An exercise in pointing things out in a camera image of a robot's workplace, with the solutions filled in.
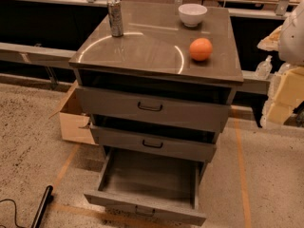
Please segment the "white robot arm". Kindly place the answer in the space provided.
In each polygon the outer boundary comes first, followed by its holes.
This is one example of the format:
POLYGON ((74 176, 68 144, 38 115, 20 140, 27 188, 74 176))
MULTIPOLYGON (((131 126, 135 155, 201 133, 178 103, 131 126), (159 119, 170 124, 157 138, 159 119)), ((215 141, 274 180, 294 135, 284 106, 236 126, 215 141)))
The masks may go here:
POLYGON ((284 124, 304 102, 304 1, 257 47, 277 51, 284 62, 271 80, 260 124, 284 124))

